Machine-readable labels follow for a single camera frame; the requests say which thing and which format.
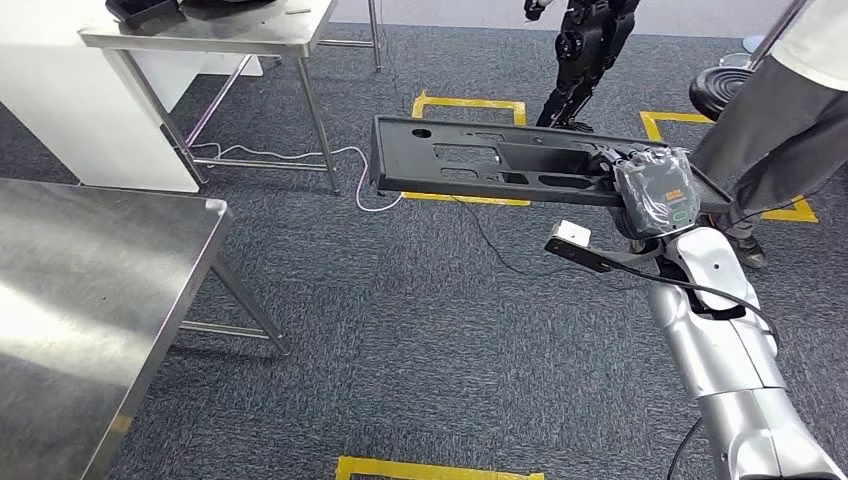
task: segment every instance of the leg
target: leg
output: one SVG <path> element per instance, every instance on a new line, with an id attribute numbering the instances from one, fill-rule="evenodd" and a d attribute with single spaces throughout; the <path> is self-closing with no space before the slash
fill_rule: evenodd
<path id="1" fill-rule="evenodd" d="M 177 156 L 180 158 L 180 161 L 183 162 L 183 165 L 186 167 L 186 170 L 188 170 L 189 175 L 191 175 L 191 177 L 199 185 L 203 185 L 208 182 L 206 176 L 204 176 L 197 168 L 197 165 L 194 164 L 194 155 L 192 155 L 191 150 L 188 145 L 186 145 L 186 141 L 183 138 L 182 133 L 180 133 L 180 129 L 174 121 L 171 120 L 170 115 L 168 115 L 168 110 L 164 105 L 162 105 L 162 102 L 159 101 L 159 97 L 156 95 L 156 92 L 153 91 L 153 87 L 150 85 L 150 82 L 147 81 L 147 77 L 144 76 L 144 72 L 141 71 L 141 67 L 138 66 L 138 63 L 136 63 L 132 54 L 130 54 L 127 50 L 116 50 L 115 52 L 129 69 L 130 75 L 133 77 L 133 80 L 135 80 L 147 101 L 150 102 L 150 105 L 156 112 L 156 116 L 159 117 L 159 121 L 162 122 L 165 130 L 167 130 L 168 136 L 170 136 L 174 143 L 177 144 L 176 146 L 180 151 Z"/>
<path id="2" fill-rule="evenodd" d="M 221 283 L 227 287 L 230 293 L 236 297 L 236 300 L 247 310 L 247 313 L 250 314 L 250 318 L 252 318 L 262 330 L 265 330 L 265 333 L 268 334 L 268 338 L 274 343 L 274 345 L 283 353 L 283 355 L 288 355 L 291 353 L 291 348 L 287 341 L 283 339 L 283 334 L 280 333 L 280 330 L 274 325 L 271 320 L 265 315 L 265 312 L 262 310 L 262 307 L 256 303 L 256 300 L 253 298 L 253 295 L 247 291 L 247 288 L 241 283 L 238 276 L 236 276 L 235 272 L 233 272 L 224 259 L 218 255 L 215 257 L 215 261 L 212 263 L 212 271 L 215 272 L 215 275 L 221 279 Z"/>
<path id="3" fill-rule="evenodd" d="M 739 213 L 751 215 L 789 203 L 848 160 L 848 93 L 837 95 L 818 123 L 774 149 L 739 179 L 733 189 Z"/>
<path id="4" fill-rule="evenodd" d="M 312 85 L 309 83 L 309 73 L 306 70 L 306 59 L 298 57 L 297 69 L 300 73 L 300 83 L 303 84 L 303 91 L 306 92 L 306 102 L 309 105 L 309 111 L 312 113 L 312 121 L 315 123 L 315 131 L 318 133 L 318 142 L 321 145 L 321 152 L 324 154 L 324 163 L 327 165 L 327 175 L 330 177 L 330 186 L 333 188 L 333 193 L 341 193 L 339 188 L 339 180 L 336 176 L 336 165 L 333 161 L 333 154 L 330 150 L 330 142 L 327 140 L 327 132 L 324 130 L 324 122 L 321 121 L 321 114 L 318 112 L 318 104 L 315 102 L 315 95 L 312 93 Z"/>
<path id="5" fill-rule="evenodd" d="M 701 140 L 692 163 L 722 183 L 810 128 L 834 92 L 767 57 Z"/>
<path id="6" fill-rule="evenodd" d="M 200 116 L 200 120 L 191 130 L 191 133 L 188 134 L 188 137 L 186 137 L 186 145 L 188 145 L 189 147 L 194 145 L 194 142 L 197 140 L 197 137 L 200 136 L 200 132 L 202 132 L 203 129 L 206 127 L 206 124 L 209 123 L 209 120 L 212 118 L 212 115 L 215 113 L 215 110 L 217 110 L 218 107 L 221 105 L 221 102 L 224 101 L 224 97 L 227 96 L 227 93 L 230 91 L 230 88 L 232 88 L 233 84 L 236 83 L 236 80 L 238 79 L 239 75 L 241 75 L 241 72 L 243 72 L 244 69 L 247 67 L 247 64 L 250 62 L 251 58 L 253 58 L 253 55 L 245 55 L 241 62 L 238 64 L 238 67 L 236 67 L 235 71 L 233 71 L 233 73 L 230 74 L 229 78 L 227 78 L 227 81 L 224 82 L 224 86 L 221 88 L 221 90 L 218 91 L 218 94 L 215 95 L 215 99 L 212 100 L 212 103 L 210 103 L 209 106 L 206 107 L 206 111 L 203 112 L 203 115 Z"/>
<path id="7" fill-rule="evenodd" d="M 371 21 L 371 41 L 374 43 L 374 65 L 380 72 L 383 70 L 383 61 L 380 59 L 380 31 L 377 29 L 376 0 L 368 0 L 368 16 Z"/>

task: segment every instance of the yellow floor marking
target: yellow floor marking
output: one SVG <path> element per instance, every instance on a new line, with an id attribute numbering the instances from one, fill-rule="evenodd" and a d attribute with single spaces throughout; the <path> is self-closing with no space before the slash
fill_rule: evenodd
<path id="1" fill-rule="evenodd" d="M 545 480 L 543 473 L 516 475 L 468 468 L 389 462 L 374 458 L 339 457 L 336 480 L 350 480 L 351 475 L 372 475 L 401 480 Z"/>
<path id="2" fill-rule="evenodd" d="M 132 424 L 132 418 L 124 415 L 118 415 L 112 420 L 112 425 L 109 426 L 109 430 L 113 432 L 127 433 L 127 430 L 130 429 L 130 424 Z"/>
<path id="3" fill-rule="evenodd" d="M 464 108 L 500 108 L 512 110 L 512 123 L 515 125 L 527 125 L 527 108 L 524 102 L 512 102 L 509 100 L 485 100 L 482 98 L 450 98 L 430 97 L 427 91 L 422 90 L 421 95 L 412 104 L 412 118 L 423 118 L 424 107 L 464 107 Z"/>
<path id="4" fill-rule="evenodd" d="M 426 90 L 421 91 L 412 104 L 412 118 L 423 118 L 424 107 L 464 107 L 464 108 L 499 108 L 504 110 L 512 110 L 512 122 L 515 125 L 527 124 L 527 109 L 524 102 L 511 102 L 509 100 L 484 100 L 481 98 L 449 98 L 449 97 L 429 97 Z M 485 197 L 453 197 L 451 195 L 438 195 L 433 193 L 415 193 L 403 192 L 403 198 L 413 200 L 441 200 L 445 202 L 455 202 L 457 199 L 466 203 L 487 203 L 494 205 L 510 205 L 513 207 L 526 207 L 530 205 L 528 200 L 513 200 L 508 198 L 485 198 Z"/>
<path id="5" fill-rule="evenodd" d="M 657 122 L 689 122 L 689 123 L 712 123 L 707 117 L 697 113 L 674 113 L 674 112 L 639 112 L 642 117 L 642 124 L 645 126 L 645 133 L 648 139 L 657 142 L 662 141 L 660 129 Z M 803 197 L 795 197 L 796 203 L 794 208 L 785 208 L 781 210 L 772 210 L 766 212 L 762 217 L 766 220 L 781 220 L 785 222 L 804 222 L 818 223 L 819 219 L 810 208 L 810 204 Z"/>

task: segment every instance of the black plastic panel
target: black plastic panel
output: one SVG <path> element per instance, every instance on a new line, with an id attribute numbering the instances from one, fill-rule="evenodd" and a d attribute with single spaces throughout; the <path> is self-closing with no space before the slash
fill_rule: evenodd
<path id="1" fill-rule="evenodd" d="M 589 168 L 599 146 L 665 146 L 548 128 L 386 116 L 374 119 L 372 141 L 371 179 L 380 190 L 604 207 L 624 203 L 607 177 Z M 466 161 L 455 152 L 466 152 Z M 701 210 L 727 211 L 730 197 L 699 171 L 695 175 Z"/>

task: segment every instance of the metal table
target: metal table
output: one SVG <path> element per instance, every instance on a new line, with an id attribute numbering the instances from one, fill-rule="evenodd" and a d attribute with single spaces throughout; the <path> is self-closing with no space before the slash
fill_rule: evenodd
<path id="1" fill-rule="evenodd" d="M 288 353 L 218 254 L 224 201 L 0 179 L 0 205 L 4 480 L 105 473 L 181 325 Z M 264 332 L 183 322 L 210 268 Z"/>
<path id="2" fill-rule="evenodd" d="M 206 178 L 198 165 L 228 167 L 273 168 L 286 170 L 326 171 L 334 192 L 339 185 L 324 123 L 318 112 L 317 100 L 309 80 L 306 58 L 312 56 L 316 45 L 362 47 L 374 50 L 377 71 L 382 68 L 377 31 L 376 0 L 368 0 L 371 22 L 371 41 L 321 40 L 321 31 L 330 18 L 337 0 L 277 0 L 247 4 L 226 4 L 202 8 L 182 4 L 182 18 L 147 25 L 140 31 L 130 31 L 118 23 L 105 9 L 79 35 L 86 45 L 113 50 L 117 60 L 129 69 L 142 93 L 153 106 L 164 129 L 179 150 L 181 161 L 199 183 Z M 177 50 L 244 54 L 245 58 L 224 83 L 223 88 L 201 116 L 187 137 L 170 119 L 167 110 L 154 93 L 144 73 L 129 54 L 130 50 Z M 324 165 L 293 162 L 263 162 L 195 157 L 190 147 L 215 113 L 236 78 L 247 66 L 251 56 L 295 57 L 300 81 L 324 157 Z"/>

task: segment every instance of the table leg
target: table leg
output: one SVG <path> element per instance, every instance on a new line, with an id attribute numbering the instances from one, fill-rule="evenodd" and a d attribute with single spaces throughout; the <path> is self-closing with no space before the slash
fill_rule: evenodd
<path id="1" fill-rule="evenodd" d="M 265 333 L 268 334 L 268 338 L 274 345 L 282 352 L 283 355 L 288 355 L 291 353 L 291 348 L 289 343 L 283 339 L 283 334 L 280 332 L 280 329 L 274 325 L 271 320 L 265 315 L 265 312 L 262 310 L 262 307 L 256 303 L 256 299 L 253 298 L 253 295 L 245 288 L 244 284 L 241 283 L 238 276 L 235 272 L 230 269 L 221 255 L 215 257 L 215 261 L 212 262 L 212 271 L 215 272 L 215 275 L 221 280 L 221 283 L 227 287 L 230 293 L 236 297 L 236 300 L 247 310 L 247 313 L 250 314 L 250 318 L 253 319 L 262 330 L 265 330 Z"/>
<path id="2" fill-rule="evenodd" d="M 330 142 L 327 140 L 327 132 L 324 130 L 324 122 L 321 121 L 321 114 L 318 111 L 315 94 L 312 92 L 312 84 L 309 82 L 309 72 L 306 70 L 305 58 L 297 58 L 297 70 L 300 73 L 300 83 L 303 85 L 303 91 L 306 92 L 306 101 L 309 104 L 309 111 L 312 113 L 315 131 L 318 133 L 318 142 L 321 144 L 321 152 L 324 154 L 324 163 L 327 164 L 327 176 L 330 177 L 330 186 L 333 188 L 333 193 L 339 194 L 341 193 L 341 189 L 339 188 L 339 180 L 336 175 L 336 164 L 333 160 L 332 150 L 330 150 Z"/>
<path id="3" fill-rule="evenodd" d="M 221 105 L 221 102 L 224 101 L 224 97 L 229 93 L 230 88 L 232 88 L 233 84 L 236 83 L 241 72 L 247 68 L 247 64 L 250 63 L 250 59 L 253 58 L 253 55 L 245 55 L 244 58 L 239 63 L 238 67 L 236 67 L 235 71 L 230 74 L 227 81 L 224 82 L 224 86 L 218 91 L 218 94 L 215 95 L 215 99 L 212 100 L 212 103 L 206 108 L 206 111 L 203 112 L 203 115 L 200 116 L 200 120 L 198 120 L 197 124 L 191 130 L 191 133 L 186 137 L 186 145 L 189 147 L 194 145 L 194 142 L 197 141 L 197 137 L 200 136 L 200 132 L 203 131 L 203 128 L 206 127 L 206 124 L 209 123 L 209 120 L 212 118 L 212 115 L 215 113 L 215 110 L 218 110 L 218 107 Z"/>
<path id="4" fill-rule="evenodd" d="M 377 71 L 383 70 L 383 61 L 380 58 L 380 31 L 377 29 L 377 5 L 376 0 L 368 0 L 368 15 L 371 18 L 371 41 L 374 43 L 374 64 Z"/>
<path id="5" fill-rule="evenodd" d="M 153 87 L 150 85 L 147 77 L 144 76 L 144 72 L 142 72 L 141 67 L 138 66 L 138 63 L 128 50 L 116 50 L 115 52 L 127 66 L 130 75 L 133 77 L 133 80 L 135 80 L 135 83 L 138 85 L 141 93 L 144 94 L 144 97 L 148 102 L 150 102 L 150 105 L 156 112 L 156 116 L 159 117 L 159 121 L 162 122 L 165 130 L 167 130 L 168 136 L 170 136 L 174 143 L 177 144 L 177 148 L 180 150 L 177 156 L 180 158 L 180 161 L 183 162 L 183 165 L 188 170 L 189 175 L 191 175 L 198 184 L 206 184 L 209 180 L 205 175 L 203 175 L 200 169 L 197 168 L 197 165 L 194 164 L 194 155 L 192 155 L 191 149 L 189 149 L 186 144 L 182 133 L 180 133 L 180 129 L 174 121 L 171 120 L 168 110 L 164 105 L 162 105 L 162 102 L 159 101 L 159 97 L 156 95 L 156 92 L 153 90 Z"/>

